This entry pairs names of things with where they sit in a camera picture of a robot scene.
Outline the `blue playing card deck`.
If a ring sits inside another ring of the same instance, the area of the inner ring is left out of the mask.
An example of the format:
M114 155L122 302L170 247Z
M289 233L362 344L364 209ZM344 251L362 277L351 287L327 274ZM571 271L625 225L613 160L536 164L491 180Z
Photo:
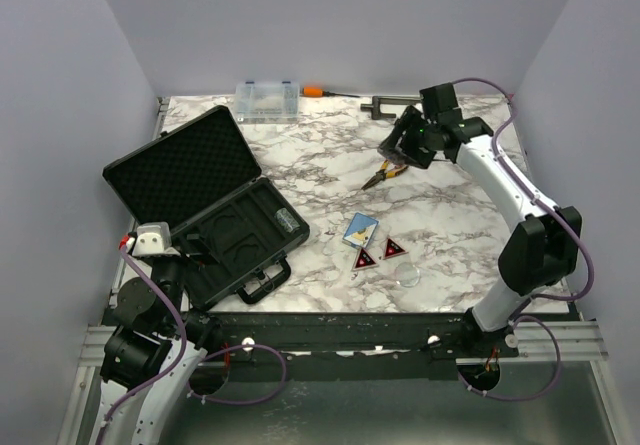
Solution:
M367 248L378 225L379 221L375 218L356 212L343 235L343 241L354 248Z

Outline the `orange blue poker chip stack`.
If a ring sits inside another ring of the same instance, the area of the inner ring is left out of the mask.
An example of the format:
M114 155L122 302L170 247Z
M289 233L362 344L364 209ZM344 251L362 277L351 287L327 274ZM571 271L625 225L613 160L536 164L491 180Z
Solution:
M300 222L294 217L288 208L283 207L276 211L275 218L278 224L287 232L294 233L300 228Z

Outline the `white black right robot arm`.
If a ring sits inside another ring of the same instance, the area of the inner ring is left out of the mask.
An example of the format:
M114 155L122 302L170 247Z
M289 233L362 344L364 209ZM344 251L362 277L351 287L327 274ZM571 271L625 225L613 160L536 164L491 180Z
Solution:
M532 298L575 271L582 217L560 207L519 171L484 119L464 117L452 82L424 88L380 151L392 162L426 170L437 154L457 165L491 199L510 237L498 257L498 279L462 319L460 344L480 357Z

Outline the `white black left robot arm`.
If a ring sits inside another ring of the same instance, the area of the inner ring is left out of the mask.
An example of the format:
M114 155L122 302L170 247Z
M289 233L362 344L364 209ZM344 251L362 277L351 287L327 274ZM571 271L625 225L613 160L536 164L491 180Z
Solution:
M107 165L137 226L119 250L120 287L104 347L96 444L155 444L201 360L230 357L212 308L253 305L285 283L310 228L264 177L231 112L217 106Z

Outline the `yellow black pliers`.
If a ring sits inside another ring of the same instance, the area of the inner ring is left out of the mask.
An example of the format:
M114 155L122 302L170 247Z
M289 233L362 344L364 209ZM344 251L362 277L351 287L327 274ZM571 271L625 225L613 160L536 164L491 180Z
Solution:
M397 165L392 163L390 160L385 160L379 170L361 187L361 189L368 190L385 180L398 177L406 170L406 165Z

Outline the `black metal puller tool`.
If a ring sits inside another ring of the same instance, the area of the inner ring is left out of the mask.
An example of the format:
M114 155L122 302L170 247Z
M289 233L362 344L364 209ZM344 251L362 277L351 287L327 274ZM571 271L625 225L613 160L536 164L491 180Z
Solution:
M373 95L368 103L360 105L360 111L368 113L372 120L394 120L395 113L385 112L385 106L411 106L420 103L418 96L386 96Z

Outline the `black foam lined carry case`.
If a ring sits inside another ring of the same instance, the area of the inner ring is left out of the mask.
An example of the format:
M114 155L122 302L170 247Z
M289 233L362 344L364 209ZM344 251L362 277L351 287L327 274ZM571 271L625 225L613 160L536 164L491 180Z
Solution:
M183 255L187 295L202 311L232 294L254 305L274 292L291 275L288 254L310 234L222 105L107 165L103 177L138 223L166 222L172 242L205 237L219 265L200 268ZM276 221L283 207L300 222L294 233Z

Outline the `right red triangle all-in button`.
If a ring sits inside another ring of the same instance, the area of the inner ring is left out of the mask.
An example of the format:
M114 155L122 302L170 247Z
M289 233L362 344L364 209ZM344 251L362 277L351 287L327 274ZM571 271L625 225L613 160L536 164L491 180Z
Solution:
M391 237L386 238L382 255L383 260L388 260L404 254L407 254L407 250L403 246Z

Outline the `red triangle all-in button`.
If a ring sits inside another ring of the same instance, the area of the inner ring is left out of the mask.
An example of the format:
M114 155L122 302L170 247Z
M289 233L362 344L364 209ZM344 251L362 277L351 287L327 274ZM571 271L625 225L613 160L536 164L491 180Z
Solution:
M403 246L391 237L386 238L382 255L383 260L388 260L404 254L407 254L407 250Z
M376 267L377 265L378 265L378 262L369 253L369 251L365 248L360 247L357 251L357 254L352 266L352 271L359 272L362 270Z

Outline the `left red triangle all-in button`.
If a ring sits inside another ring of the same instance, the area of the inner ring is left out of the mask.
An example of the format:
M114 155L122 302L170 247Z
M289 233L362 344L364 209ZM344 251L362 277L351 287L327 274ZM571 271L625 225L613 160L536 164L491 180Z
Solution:
M369 251L365 248L360 247L357 251L357 254L352 266L352 271L359 272L362 270L376 267L377 265L378 265L378 262L369 253Z

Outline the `clear plastic screw box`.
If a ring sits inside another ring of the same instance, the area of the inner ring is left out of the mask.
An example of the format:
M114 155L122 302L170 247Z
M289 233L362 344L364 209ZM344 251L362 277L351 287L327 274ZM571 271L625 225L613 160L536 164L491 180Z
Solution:
M284 123L299 116L300 85L292 81L245 81L236 86L233 114L238 122Z

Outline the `clear round dealer button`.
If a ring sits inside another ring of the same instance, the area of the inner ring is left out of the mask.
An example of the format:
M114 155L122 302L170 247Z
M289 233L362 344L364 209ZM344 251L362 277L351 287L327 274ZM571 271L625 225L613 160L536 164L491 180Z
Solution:
M395 282L405 288L415 287L421 279L421 271L409 262L400 263L394 271Z

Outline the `aluminium rail frame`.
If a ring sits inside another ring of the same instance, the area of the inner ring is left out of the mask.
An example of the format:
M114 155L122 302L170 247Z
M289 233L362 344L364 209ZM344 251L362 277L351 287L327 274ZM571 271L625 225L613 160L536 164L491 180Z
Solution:
M593 321L549 322L544 325L524 321L514 330L507 329L494 338L486 338L468 350L463 349L455 340L452 331L433 329L420 334L417 328L406 325L398 329L404 340L402 343L324 343L310 340L302 344L278 345L271 338L259 337L256 332L233 332L229 341L240 344L245 352L255 349L259 343L267 342L272 348L291 356L324 353L331 357L349 358L356 355L425 352L434 360L456 360L459 364L478 363L488 358L491 352L496 352L501 360L508 362L552 362L556 359L564 362L592 362L604 361L609 357L599 326Z

